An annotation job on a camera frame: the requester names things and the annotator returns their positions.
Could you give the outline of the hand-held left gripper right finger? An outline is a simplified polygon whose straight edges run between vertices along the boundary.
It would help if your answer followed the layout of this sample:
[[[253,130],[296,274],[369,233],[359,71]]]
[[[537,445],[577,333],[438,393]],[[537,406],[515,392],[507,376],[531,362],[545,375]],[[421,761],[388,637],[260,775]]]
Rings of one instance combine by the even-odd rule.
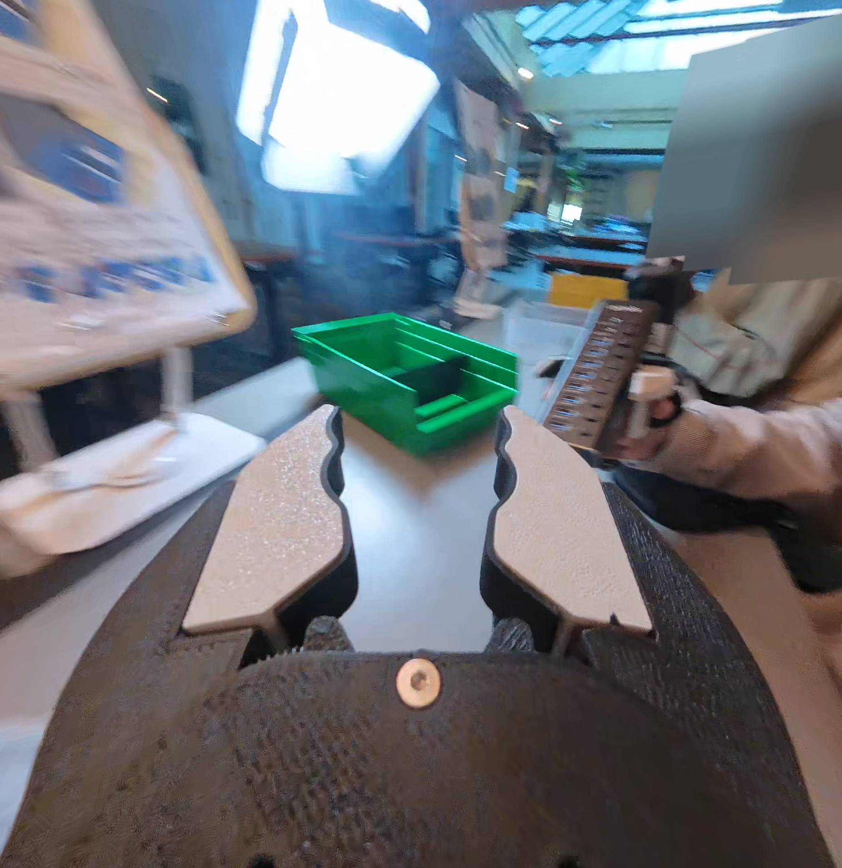
[[[654,630],[602,483],[571,446],[515,406],[496,439],[497,503],[485,532],[481,595],[534,635]]]

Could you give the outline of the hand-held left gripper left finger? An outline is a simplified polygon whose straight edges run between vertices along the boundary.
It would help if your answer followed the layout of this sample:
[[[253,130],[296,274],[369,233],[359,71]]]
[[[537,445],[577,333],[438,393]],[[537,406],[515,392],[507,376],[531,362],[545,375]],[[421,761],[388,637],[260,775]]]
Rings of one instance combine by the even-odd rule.
[[[344,479],[342,416],[324,405],[238,475],[181,627],[304,635],[359,588]]]

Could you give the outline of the clear plastic bin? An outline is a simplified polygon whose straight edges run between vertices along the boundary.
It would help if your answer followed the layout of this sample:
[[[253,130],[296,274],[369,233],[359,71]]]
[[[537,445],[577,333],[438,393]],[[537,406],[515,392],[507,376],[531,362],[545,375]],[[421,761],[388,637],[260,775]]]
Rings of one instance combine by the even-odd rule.
[[[589,311],[518,299],[503,311],[503,346],[517,357],[522,380],[549,359],[567,359],[585,331]]]

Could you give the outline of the black multi-port usb hub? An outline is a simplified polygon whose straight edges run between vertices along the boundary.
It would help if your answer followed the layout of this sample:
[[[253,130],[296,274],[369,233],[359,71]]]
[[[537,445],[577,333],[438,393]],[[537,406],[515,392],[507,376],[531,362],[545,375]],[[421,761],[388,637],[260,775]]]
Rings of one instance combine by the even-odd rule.
[[[611,459],[629,421],[629,384],[643,360],[659,307],[646,300],[597,303],[558,372],[543,426],[586,456]]]

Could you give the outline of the green plastic bin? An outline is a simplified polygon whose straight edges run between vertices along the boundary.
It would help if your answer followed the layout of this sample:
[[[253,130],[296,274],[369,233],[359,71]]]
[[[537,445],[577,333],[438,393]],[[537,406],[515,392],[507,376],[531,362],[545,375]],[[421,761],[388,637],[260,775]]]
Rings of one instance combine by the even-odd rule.
[[[518,392],[514,353],[394,312],[296,327],[293,337],[327,402],[416,456],[476,436]],[[426,406],[383,375],[461,354],[470,362],[459,394]]]

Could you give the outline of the person's right forearm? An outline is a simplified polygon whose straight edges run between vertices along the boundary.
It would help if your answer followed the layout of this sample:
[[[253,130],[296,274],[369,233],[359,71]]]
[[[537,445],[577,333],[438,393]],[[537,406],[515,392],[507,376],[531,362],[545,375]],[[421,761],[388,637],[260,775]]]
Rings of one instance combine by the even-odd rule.
[[[842,541],[842,398],[761,412],[688,402],[647,468],[784,505]]]

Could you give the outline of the person's right hand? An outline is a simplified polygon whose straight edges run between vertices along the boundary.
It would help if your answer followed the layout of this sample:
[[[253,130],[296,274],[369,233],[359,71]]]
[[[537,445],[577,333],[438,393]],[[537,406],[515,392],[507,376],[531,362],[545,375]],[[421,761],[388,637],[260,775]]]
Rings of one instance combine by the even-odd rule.
[[[675,420],[681,413],[680,399],[675,396],[638,402],[634,408],[643,422],[641,437],[632,436],[632,423],[617,443],[614,458],[626,462],[646,462],[654,458],[671,438]]]

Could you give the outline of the yellow plastic bin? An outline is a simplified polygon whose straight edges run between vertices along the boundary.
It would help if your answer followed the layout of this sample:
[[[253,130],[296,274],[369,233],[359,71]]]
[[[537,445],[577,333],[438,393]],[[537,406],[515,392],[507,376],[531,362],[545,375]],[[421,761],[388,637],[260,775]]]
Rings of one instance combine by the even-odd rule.
[[[547,302],[551,305],[589,310],[600,301],[626,298],[628,284],[620,278],[566,272],[550,275]]]

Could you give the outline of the black bin divider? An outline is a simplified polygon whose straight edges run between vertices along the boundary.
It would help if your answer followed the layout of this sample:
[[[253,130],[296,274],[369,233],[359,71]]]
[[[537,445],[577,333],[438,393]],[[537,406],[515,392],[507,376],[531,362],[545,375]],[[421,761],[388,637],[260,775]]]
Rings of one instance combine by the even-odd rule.
[[[470,358],[464,354],[445,360],[424,363],[408,371],[386,371],[383,375],[413,390],[416,405],[426,406],[450,395],[457,395],[462,388],[464,370]]]

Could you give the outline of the white document stand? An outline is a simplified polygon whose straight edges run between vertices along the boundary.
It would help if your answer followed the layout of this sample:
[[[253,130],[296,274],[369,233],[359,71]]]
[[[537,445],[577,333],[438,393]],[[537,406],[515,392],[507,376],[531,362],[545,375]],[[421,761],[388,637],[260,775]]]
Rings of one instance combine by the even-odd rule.
[[[79,3],[89,7],[110,40],[90,2]],[[190,411],[191,348],[245,330],[253,322],[255,300],[188,148],[150,109],[183,147],[194,178],[206,191],[212,210],[205,219],[244,306],[220,318],[209,332],[177,332],[172,343],[139,336],[115,353],[103,345],[70,353],[24,350],[12,365],[0,358],[0,414],[21,467],[0,482],[2,578],[24,576],[60,557],[110,542],[237,469],[263,447],[260,438]],[[43,391],[153,359],[161,363],[161,408],[155,420],[60,457],[44,416]]]

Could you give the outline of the printed instruction sheet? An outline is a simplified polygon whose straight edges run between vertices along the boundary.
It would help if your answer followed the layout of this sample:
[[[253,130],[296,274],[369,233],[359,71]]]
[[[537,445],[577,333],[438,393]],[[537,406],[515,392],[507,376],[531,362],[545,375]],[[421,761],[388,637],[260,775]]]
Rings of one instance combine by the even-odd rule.
[[[0,358],[209,332],[243,308],[206,191],[86,4],[0,2]]]

